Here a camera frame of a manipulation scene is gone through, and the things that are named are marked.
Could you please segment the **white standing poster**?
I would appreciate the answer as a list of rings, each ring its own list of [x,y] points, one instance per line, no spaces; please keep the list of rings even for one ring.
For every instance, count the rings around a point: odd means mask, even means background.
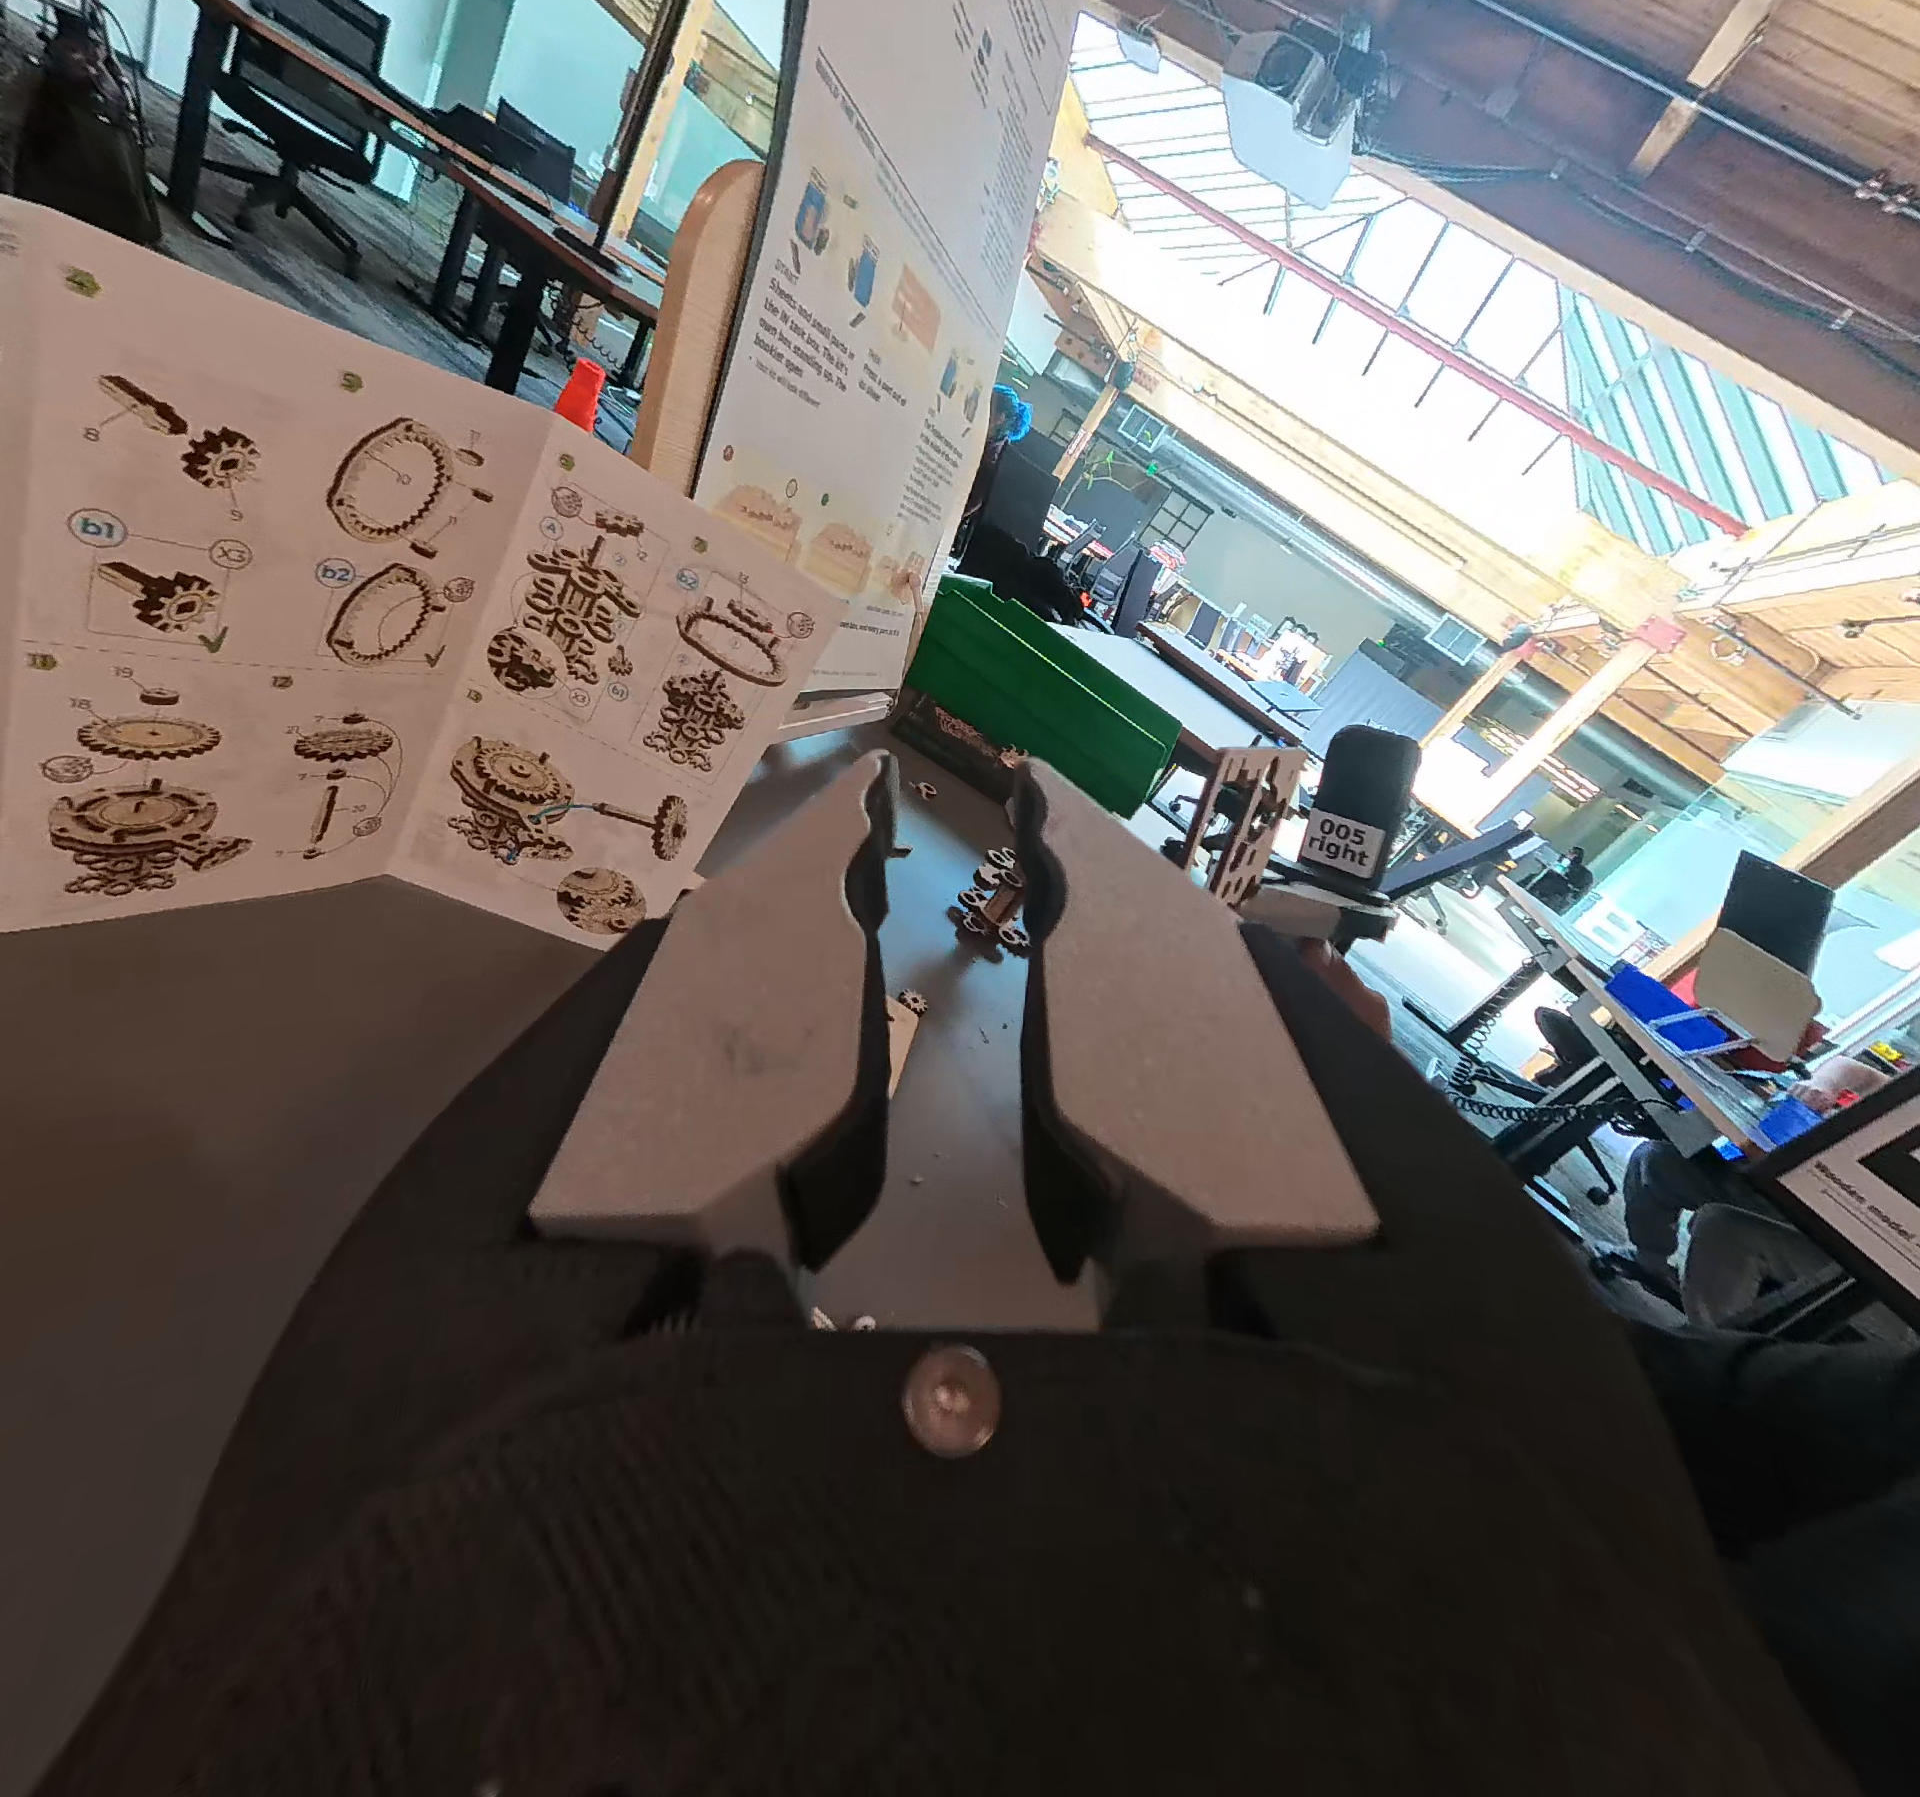
[[[894,691],[992,421],[1081,0],[791,0],[694,501],[823,591],[799,691]]]

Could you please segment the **punched plywood parts sheet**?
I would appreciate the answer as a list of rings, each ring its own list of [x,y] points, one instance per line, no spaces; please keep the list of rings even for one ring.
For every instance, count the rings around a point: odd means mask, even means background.
[[[1221,749],[1186,828],[1168,838],[1161,853],[1186,874],[1205,867],[1207,895],[1230,907],[1246,904],[1294,814],[1307,756],[1302,747]]]

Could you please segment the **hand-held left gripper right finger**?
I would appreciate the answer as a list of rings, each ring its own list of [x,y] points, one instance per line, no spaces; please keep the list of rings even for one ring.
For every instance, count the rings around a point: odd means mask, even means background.
[[[1042,761],[1009,797],[1021,1179],[1054,1279],[1380,1234],[1243,922]]]

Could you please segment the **white ceiling projector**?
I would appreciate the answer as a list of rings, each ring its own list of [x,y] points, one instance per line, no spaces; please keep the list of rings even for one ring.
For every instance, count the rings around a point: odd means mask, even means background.
[[[1341,33],[1294,23],[1244,33],[1221,66],[1237,162],[1311,209],[1326,209],[1352,168],[1357,113],[1380,66],[1371,25]]]

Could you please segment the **person's right hand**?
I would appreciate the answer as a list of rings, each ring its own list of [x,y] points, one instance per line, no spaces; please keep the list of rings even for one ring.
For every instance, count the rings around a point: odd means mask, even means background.
[[[1298,940],[1300,962],[1335,992],[1381,1042],[1394,1039],[1394,1012],[1386,995],[1373,989],[1329,940]]]

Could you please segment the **wooden gear assembly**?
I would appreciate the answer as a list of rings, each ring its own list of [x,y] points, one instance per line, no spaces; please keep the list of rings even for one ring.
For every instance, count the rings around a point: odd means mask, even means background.
[[[1027,881],[1011,848],[986,850],[947,906],[958,933],[999,954],[1027,955],[1031,939],[1023,924]]]

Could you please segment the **dark printed box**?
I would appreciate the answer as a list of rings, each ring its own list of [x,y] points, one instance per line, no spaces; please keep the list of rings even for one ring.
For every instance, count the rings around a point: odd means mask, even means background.
[[[899,689],[889,729],[899,744],[951,772],[979,796],[1001,806],[1009,802],[1025,766],[1023,749],[989,740],[935,698],[909,688]]]

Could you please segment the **dark bag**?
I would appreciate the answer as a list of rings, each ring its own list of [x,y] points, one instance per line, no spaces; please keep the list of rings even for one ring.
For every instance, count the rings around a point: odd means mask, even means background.
[[[12,193],[146,250],[162,243],[146,126],[92,10],[53,8],[27,71]]]

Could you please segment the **framed marker sign board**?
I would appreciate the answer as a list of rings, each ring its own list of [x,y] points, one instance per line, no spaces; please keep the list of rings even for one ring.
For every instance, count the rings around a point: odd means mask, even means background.
[[[1918,1331],[1918,1069],[1767,1148],[1750,1179]]]

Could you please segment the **person's black top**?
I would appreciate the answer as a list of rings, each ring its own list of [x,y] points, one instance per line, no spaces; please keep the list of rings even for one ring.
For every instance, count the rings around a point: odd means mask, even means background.
[[[1626,1323],[1711,1542],[1812,1723],[1918,1790],[1918,1350]]]

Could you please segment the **red ceiling pipe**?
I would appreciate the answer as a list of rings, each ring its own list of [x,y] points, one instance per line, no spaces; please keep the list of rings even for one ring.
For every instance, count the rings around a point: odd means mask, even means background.
[[[1669,498],[1676,509],[1694,512],[1695,520],[1707,524],[1719,533],[1745,533],[1745,524],[1733,510],[1700,492],[1694,492],[1694,489],[1681,483],[1675,476],[1643,463],[1636,452],[1598,437],[1584,421],[1556,408],[1546,396],[1531,393],[1518,381],[1479,364],[1460,340],[1445,342],[1434,337],[1421,321],[1410,317],[1403,305],[1386,305],[1377,296],[1371,296],[1359,289],[1357,282],[1344,275],[1321,268],[1305,253],[1263,237],[1243,217],[1226,213],[1214,203],[1202,201],[1198,195],[1163,177],[1160,170],[1144,164],[1131,152],[1115,147],[1115,144],[1109,139],[1088,135],[1087,145],[1105,164],[1123,170],[1144,189],[1172,200],[1180,209],[1226,234],[1241,250],[1258,258],[1263,263],[1273,266],[1279,275],[1296,276],[1305,281],[1312,290],[1328,296],[1332,305],[1346,305],[1349,310],[1357,311],[1363,321],[1369,321],[1377,329],[1380,339],[1409,345],[1421,354],[1436,370],[1467,381],[1477,390],[1488,393],[1496,404],[1518,411],[1523,417],[1548,430],[1555,441],[1569,442],[1572,451],[1596,459],[1600,466],[1643,486],[1647,492]]]

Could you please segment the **long wooden desk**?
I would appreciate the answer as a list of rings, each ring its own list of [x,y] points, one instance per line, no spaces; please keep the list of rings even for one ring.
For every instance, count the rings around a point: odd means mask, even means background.
[[[265,144],[249,133],[231,135],[223,126],[228,110],[216,99],[216,81],[233,51],[235,33],[243,27],[258,27],[258,16],[248,0],[188,2],[198,8],[198,21],[177,108],[171,170],[159,193],[182,222],[194,224],[212,241],[223,241],[220,228],[200,213],[200,187],[212,174],[208,162],[274,168],[274,152]],[[577,302],[592,302],[607,316],[631,323],[628,356],[616,370],[609,371],[609,389],[637,395],[640,371],[659,320],[659,302],[643,296],[634,282],[637,278],[659,281],[663,271],[628,252],[595,247],[589,231],[574,212],[517,178],[499,159],[469,150],[466,141],[436,124],[424,108],[385,88],[377,76],[358,83],[358,91],[389,119],[387,150],[412,156],[463,193],[436,284],[424,302],[425,310],[439,321],[451,323],[473,234],[483,234],[499,253],[500,266],[517,275],[515,289],[500,305],[487,384],[492,390],[515,393],[541,330],[546,329],[552,339],[560,339],[558,317],[543,310],[544,294],[555,290]]]

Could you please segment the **black office chair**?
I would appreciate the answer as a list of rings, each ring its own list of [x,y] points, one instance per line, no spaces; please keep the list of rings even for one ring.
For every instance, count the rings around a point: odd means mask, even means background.
[[[574,147],[541,129],[509,99],[499,99],[492,113],[492,129],[496,159],[544,197],[560,208],[572,208]]]
[[[390,18],[364,0],[248,0],[258,27],[235,33],[216,81],[228,110],[223,126],[249,133],[274,152],[274,168],[208,162],[208,170],[245,187],[235,224],[251,231],[260,209],[300,213],[340,256],[356,281],[364,252],[322,201],[309,178],[370,187],[387,150],[389,119],[358,83],[377,76]]]

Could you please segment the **folded paper instruction leaflet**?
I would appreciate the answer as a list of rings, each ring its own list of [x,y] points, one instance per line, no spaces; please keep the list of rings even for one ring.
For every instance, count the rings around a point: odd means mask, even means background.
[[[661,918],[845,604],[552,411],[3,200],[3,931]]]

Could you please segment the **rounded wooden board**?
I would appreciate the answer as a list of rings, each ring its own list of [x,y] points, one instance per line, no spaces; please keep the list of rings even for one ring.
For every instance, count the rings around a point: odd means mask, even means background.
[[[666,256],[666,281],[629,459],[694,492],[721,367],[739,305],[765,164],[732,159],[698,187]]]

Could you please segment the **cardboard piece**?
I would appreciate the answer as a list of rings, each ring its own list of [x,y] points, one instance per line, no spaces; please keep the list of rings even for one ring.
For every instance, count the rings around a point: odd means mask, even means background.
[[[1698,955],[1694,1000],[1745,1039],[1745,1047],[1778,1064],[1803,1055],[1817,1016],[1817,992],[1805,972],[1722,924],[1711,928]]]

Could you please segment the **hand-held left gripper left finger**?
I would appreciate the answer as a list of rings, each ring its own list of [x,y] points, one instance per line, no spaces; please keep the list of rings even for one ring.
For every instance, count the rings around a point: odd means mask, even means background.
[[[861,1230],[887,1170],[898,808],[871,751],[675,906],[534,1195],[543,1236],[817,1272]]]

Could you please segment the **large green plastic bin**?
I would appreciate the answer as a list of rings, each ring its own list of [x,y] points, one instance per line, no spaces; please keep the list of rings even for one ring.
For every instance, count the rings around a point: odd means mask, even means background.
[[[1047,763],[1131,819],[1172,765],[1180,720],[1091,656],[1088,641],[983,580],[945,576],[902,700],[928,704],[992,751]]]

